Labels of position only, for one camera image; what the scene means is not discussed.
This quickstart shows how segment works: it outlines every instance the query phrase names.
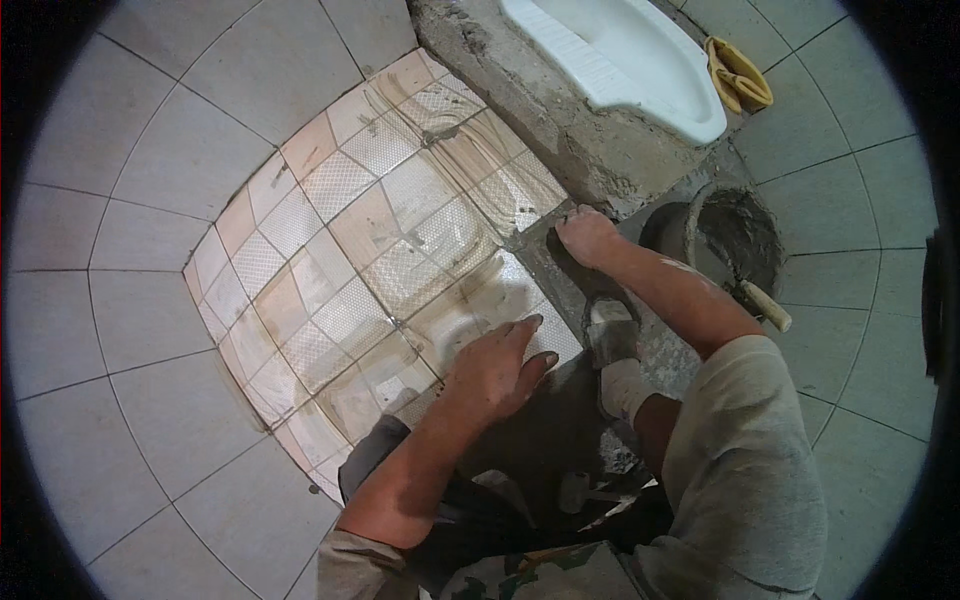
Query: gray tile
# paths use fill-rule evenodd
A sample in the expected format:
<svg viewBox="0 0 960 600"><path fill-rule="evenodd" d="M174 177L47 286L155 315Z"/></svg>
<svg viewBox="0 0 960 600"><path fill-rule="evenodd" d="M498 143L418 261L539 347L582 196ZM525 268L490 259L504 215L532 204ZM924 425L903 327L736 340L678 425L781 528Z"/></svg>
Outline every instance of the gray tile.
<svg viewBox="0 0 960 600"><path fill-rule="evenodd" d="M105 377L17 404L30 461L87 564L168 503Z"/></svg>
<svg viewBox="0 0 960 600"><path fill-rule="evenodd" d="M182 271L209 227L193 217L111 200L90 268Z"/></svg>
<svg viewBox="0 0 960 600"><path fill-rule="evenodd" d="M264 436L216 350L111 379L133 436L171 498Z"/></svg>
<svg viewBox="0 0 960 600"><path fill-rule="evenodd" d="M827 101L797 57L770 69L766 78L774 104L754 115L733 141L754 180L771 180L850 151Z"/></svg>
<svg viewBox="0 0 960 600"><path fill-rule="evenodd" d="M339 513L274 438L176 502L221 561L261 598L282 597Z"/></svg>
<svg viewBox="0 0 960 600"><path fill-rule="evenodd" d="M797 394L797 399L800 401L800 413L804 417L806 438L813 445L833 407L819 398L806 394Z"/></svg>
<svg viewBox="0 0 960 600"><path fill-rule="evenodd" d="M937 388L926 376L920 319L870 315L839 405L927 440L936 400Z"/></svg>
<svg viewBox="0 0 960 600"><path fill-rule="evenodd" d="M324 0L323 5L366 77L417 47L403 0Z"/></svg>
<svg viewBox="0 0 960 600"><path fill-rule="evenodd" d="M156 107L174 86L102 36L86 44L36 140L27 181L108 195Z"/></svg>
<svg viewBox="0 0 960 600"><path fill-rule="evenodd" d="M842 156L757 188L777 218L790 254L879 248L874 214L852 156Z"/></svg>
<svg viewBox="0 0 960 600"><path fill-rule="evenodd" d="M933 188L917 137L856 153L882 248L922 248L937 227Z"/></svg>
<svg viewBox="0 0 960 600"><path fill-rule="evenodd" d="M144 131L113 197L213 221L272 151L178 85Z"/></svg>
<svg viewBox="0 0 960 600"><path fill-rule="evenodd" d="M897 87L853 19L826 30L797 55L827 96L854 150L915 131Z"/></svg>
<svg viewBox="0 0 960 600"><path fill-rule="evenodd" d="M761 71L790 54L790 46L747 0L688 0L684 13L708 36L736 46Z"/></svg>
<svg viewBox="0 0 960 600"><path fill-rule="evenodd" d="M256 600L217 561L173 506L138 527L89 567L108 598Z"/></svg>
<svg viewBox="0 0 960 600"><path fill-rule="evenodd" d="M793 49L803 46L847 14L837 0L750 1Z"/></svg>
<svg viewBox="0 0 960 600"><path fill-rule="evenodd" d="M183 76L185 84L274 144L361 81L315 0L265 0ZM281 92L284 102L278 103Z"/></svg>
<svg viewBox="0 0 960 600"><path fill-rule="evenodd" d="M213 348L180 273L91 271L90 293L110 372Z"/></svg>
<svg viewBox="0 0 960 600"><path fill-rule="evenodd" d="M315 552L284 600L314 600L319 597L317 584L317 553Z"/></svg>
<svg viewBox="0 0 960 600"><path fill-rule="evenodd" d="M107 372L86 273L18 273L8 282L7 351L16 397Z"/></svg>
<svg viewBox="0 0 960 600"><path fill-rule="evenodd" d="M780 302L869 309L880 251L791 256L780 271Z"/></svg>
<svg viewBox="0 0 960 600"><path fill-rule="evenodd" d="M867 311L792 305L789 313L793 326L786 333L769 323L764 328L783 352L797 391L836 402L860 347Z"/></svg>
<svg viewBox="0 0 960 600"><path fill-rule="evenodd" d="M256 0L118 2L100 31L173 77L193 61Z"/></svg>
<svg viewBox="0 0 960 600"><path fill-rule="evenodd" d="M880 257L874 310L920 317L926 250L885 250Z"/></svg>
<svg viewBox="0 0 960 600"><path fill-rule="evenodd" d="M842 408L813 448L829 532L817 583L822 598L850 598L893 533L926 445Z"/></svg>
<svg viewBox="0 0 960 600"><path fill-rule="evenodd" d="M103 196L24 185L16 202L13 268L86 269L106 208Z"/></svg>

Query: man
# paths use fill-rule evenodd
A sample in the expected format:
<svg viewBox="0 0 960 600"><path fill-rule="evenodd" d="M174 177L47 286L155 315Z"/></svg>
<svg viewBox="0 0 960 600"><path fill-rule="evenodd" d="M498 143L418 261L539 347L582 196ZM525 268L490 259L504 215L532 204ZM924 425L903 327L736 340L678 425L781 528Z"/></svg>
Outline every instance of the man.
<svg viewBox="0 0 960 600"><path fill-rule="evenodd" d="M320 548L321 597L384 597L401 572L442 598L809 597L826 511L777 347L723 290L631 244L589 206L556 229L577 261L634 292L704 360L683 403L656 394L639 377L629 313L593 307L601 410L636 431L674 514L668 535L626 556L604 541L550 543L499 495L454 474L556 364L552 352L521 364L542 321L534 315L461 350L413 432L384 418L357 446L341 469L348 504Z"/></svg>

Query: wooden handle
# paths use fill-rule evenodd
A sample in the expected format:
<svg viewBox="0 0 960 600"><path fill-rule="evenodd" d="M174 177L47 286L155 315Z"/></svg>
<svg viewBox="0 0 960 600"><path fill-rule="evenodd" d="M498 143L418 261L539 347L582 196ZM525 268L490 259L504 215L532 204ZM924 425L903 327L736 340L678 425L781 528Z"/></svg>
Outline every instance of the wooden handle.
<svg viewBox="0 0 960 600"><path fill-rule="evenodd" d="M754 304L760 309L760 312L763 313L763 316L770 320L770 323L774 324L774 327L777 328L777 331L780 333L786 333L787 329L790 328L790 325L793 324L793 317L790 316L788 312L783 310L783 307L777 304L777 302L767 296L767 293L756 287L750 281L743 279L740 281L740 288L743 290L744 294L747 295L747 298L752 300Z"/></svg>

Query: white ceramic squat toilet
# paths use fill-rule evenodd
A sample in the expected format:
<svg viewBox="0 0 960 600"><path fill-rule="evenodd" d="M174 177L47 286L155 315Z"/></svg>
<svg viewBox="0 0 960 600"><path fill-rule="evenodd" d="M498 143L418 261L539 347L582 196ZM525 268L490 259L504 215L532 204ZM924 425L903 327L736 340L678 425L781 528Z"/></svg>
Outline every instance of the white ceramic squat toilet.
<svg viewBox="0 0 960 600"><path fill-rule="evenodd" d="M707 54L646 0L500 0L594 108L635 108L695 146L727 117Z"/></svg>

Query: hand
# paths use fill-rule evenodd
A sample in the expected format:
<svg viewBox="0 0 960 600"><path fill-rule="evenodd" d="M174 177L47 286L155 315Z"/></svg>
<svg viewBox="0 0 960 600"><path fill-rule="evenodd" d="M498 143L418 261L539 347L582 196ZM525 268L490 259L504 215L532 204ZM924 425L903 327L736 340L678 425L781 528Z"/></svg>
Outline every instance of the hand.
<svg viewBox="0 0 960 600"><path fill-rule="evenodd" d="M504 323L461 349L446 377L444 404L456 404L481 425L506 419L530 398L557 364L556 352L541 352L525 364L523 353L543 323L542 315Z"/></svg>
<svg viewBox="0 0 960 600"><path fill-rule="evenodd" d="M554 227L566 251L590 269L600 269L612 247L626 241L610 219L587 204L571 208Z"/></svg>

